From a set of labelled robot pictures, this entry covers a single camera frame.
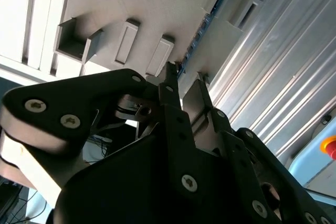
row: red emergency stop button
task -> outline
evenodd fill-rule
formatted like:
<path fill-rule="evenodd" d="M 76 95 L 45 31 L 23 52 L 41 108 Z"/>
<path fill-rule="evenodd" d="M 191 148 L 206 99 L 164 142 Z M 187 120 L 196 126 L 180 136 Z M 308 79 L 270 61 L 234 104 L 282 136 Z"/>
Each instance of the red emergency stop button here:
<path fill-rule="evenodd" d="M 333 160 L 336 160 L 336 136 L 331 136 L 325 139 L 320 149 L 322 152 L 327 153 Z"/>

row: black metal bracket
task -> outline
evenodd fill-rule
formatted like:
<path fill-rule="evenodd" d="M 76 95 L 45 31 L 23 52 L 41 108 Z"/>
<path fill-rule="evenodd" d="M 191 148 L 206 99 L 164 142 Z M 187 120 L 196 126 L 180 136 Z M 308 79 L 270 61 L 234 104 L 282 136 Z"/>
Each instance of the black metal bracket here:
<path fill-rule="evenodd" d="M 138 121 L 133 144 L 70 179 L 59 196 L 55 223 L 106 222 L 107 209 L 117 222 L 325 224 L 324 217 L 332 223 L 252 131 L 231 128 L 203 81 L 195 81 L 182 111 L 176 66 L 167 63 L 159 78 L 156 86 L 123 69 L 4 96 L 0 125 L 6 134 L 58 158 L 77 156 L 91 134 Z M 31 100 L 45 109 L 27 109 Z M 103 191 L 101 183 L 112 187 Z M 277 199 L 270 202 L 265 183 L 278 192 L 280 206 Z M 84 215 L 85 209 L 99 221 Z"/>

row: screw head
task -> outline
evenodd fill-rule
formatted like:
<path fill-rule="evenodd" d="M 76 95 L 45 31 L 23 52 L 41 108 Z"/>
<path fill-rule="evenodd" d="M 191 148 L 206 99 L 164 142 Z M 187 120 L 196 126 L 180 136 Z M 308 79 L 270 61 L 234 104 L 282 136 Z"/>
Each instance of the screw head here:
<path fill-rule="evenodd" d="M 245 134 L 246 134 L 248 137 L 253 138 L 253 134 L 252 134 L 251 132 L 249 132 L 249 131 L 245 131 Z"/>
<path fill-rule="evenodd" d="M 185 174 L 182 176 L 181 181 L 184 188 L 188 191 L 191 191 L 192 193 L 197 191 L 197 182 L 192 176 Z"/>
<path fill-rule="evenodd" d="M 218 111 L 217 111 L 217 114 L 218 114 L 219 116 L 223 117 L 223 118 L 225 117 L 225 114 L 224 114 L 223 111 L 218 110 Z"/>
<path fill-rule="evenodd" d="M 311 223 L 311 224 L 317 224 L 317 221 L 315 220 L 314 216 L 311 215 L 311 213 L 306 212 L 304 214 L 304 216 L 306 217 L 306 219 Z"/>
<path fill-rule="evenodd" d="M 321 221 L 323 224 L 330 224 L 330 221 L 328 221 L 324 216 L 321 217 Z"/>
<path fill-rule="evenodd" d="M 260 203 L 257 200 L 252 201 L 252 206 L 255 212 L 257 212 L 257 214 L 259 214 L 261 217 L 263 217 L 264 219 L 267 218 L 267 211 L 265 206 Z"/>
<path fill-rule="evenodd" d="M 168 89 L 170 92 L 173 92 L 173 88 L 172 87 L 169 87 L 169 86 L 166 86 L 166 89 Z"/>
<path fill-rule="evenodd" d="M 69 129 L 77 129 L 80 126 L 80 120 L 75 115 L 64 115 L 60 121 L 64 127 Z"/>
<path fill-rule="evenodd" d="M 140 82 L 141 79 L 138 76 L 132 76 L 132 79 L 136 82 Z"/>
<path fill-rule="evenodd" d="M 47 109 L 47 105 L 41 100 L 31 99 L 26 101 L 25 108 L 30 112 L 41 113 Z"/>

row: bolt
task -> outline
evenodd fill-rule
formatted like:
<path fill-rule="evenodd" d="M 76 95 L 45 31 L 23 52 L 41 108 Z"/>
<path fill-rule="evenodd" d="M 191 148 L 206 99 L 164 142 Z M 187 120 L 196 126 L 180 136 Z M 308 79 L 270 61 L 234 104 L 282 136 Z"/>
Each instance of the bolt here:
<path fill-rule="evenodd" d="M 252 206 L 253 206 L 254 211 L 257 212 L 257 214 L 259 214 L 264 219 L 267 218 L 267 211 L 266 211 L 265 206 L 262 203 L 260 203 L 257 200 L 254 200 L 252 202 Z"/>
<path fill-rule="evenodd" d="M 249 132 L 249 131 L 245 131 L 245 133 L 246 133 L 246 135 L 247 135 L 248 137 L 253 138 L 253 134 L 252 134 L 251 132 Z"/>
<path fill-rule="evenodd" d="M 61 117 L 61 124 L 69 129 L 76 129 L 80 126 L 80 120 L 75 115 L 64 115 Z"/>
<path fill-rule="evenodd" d="M 188 174 L 183 175 L 181 181 L 182 181 L 182 185 L 188 191 L 191 191 L 192 193 L 197 191 L 197 182 L 192 176 L 190 176 Z"/>
<path fill-rule="evenodd" d="M 326 217 L 321 217 L 321 221 L 322 221 L 322 223 L 323 224 L 330 224 L 330 221 L 328 221 L 327 219 L 326 219 Z"/>
<path fill-rule="evenodd" d="M 223 118 L 225 117 L 225 114 L 220 110 L 217 111 L 217 114 Z"/>
<path fill-rule="evenodd" d="M 169 86 L 166 86 L 166 88 L 170 91 L 170 92 L 173 92 L 173 88 L 169 87 Z"/>
<path fill-rule="evenodd" d="M 41 113 L 47 109 L 47 106 L 43 101 L 31 99 L 26 101 L 25 108 L 30 112 Z"/>
<path fill-rule="evenodd" d="M 317 221 L 315 220 L 315 218 L 313 217 L 313 215 L 311 215 L 310 213 L 306 212 L 304 214 L 304 216 L 306 217 L 306 219 L 311 223 L 311 224 L 317 224 Z"/>
<path fill-rule="evenodd" d="M 132 79 L 137 82 L 141 81 L 141 79 L 138 76 L 132 76 Z"/>

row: black cable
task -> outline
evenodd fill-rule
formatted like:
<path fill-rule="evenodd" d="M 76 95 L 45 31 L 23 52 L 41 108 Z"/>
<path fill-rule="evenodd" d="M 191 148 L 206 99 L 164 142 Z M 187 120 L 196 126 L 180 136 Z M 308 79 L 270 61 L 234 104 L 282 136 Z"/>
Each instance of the black cable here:
<path fill-rule="evenodd" d="M 37 191 L 21 206 L 21 208 L 18 210 L 18 212 L 16 212 L 16 214 L 13 215 L 11 221 L 8 221 L 8 223 L 11 224 L 11 222 L 13 221 L 14 218 L 17 219 L 16 218 L 17 214 L 21 211 L 21 209 L 23 209 L 25 207 L 25 205 L 27 205 L 28 201 L 30 201 L 35 196 L 36 193 L 37 193 Z"/>
<path fill-rule="evenodd" d="M 38 215 L 34 216 L 34 217 L 31 217 L 31 218 L 25 218 L 24 220 L 20 220 L 20 221 L 17 221 L 17 222 L 14 222 L 14 223 L 11 223 L 11 224 L 17 224 L 17 223 L 21 223 L 21 222 L 25 222 L 25 221 L 31 221 L 32 219 L 35 219 L 37 217 L 39 217 L 41 214 L 43 214 L 43 212 L 46 210 L 47 208 L 47 201 L 46 203 L 44 204 L 44 208 L 42 210 L 42 212 L 40 212 Z"/>

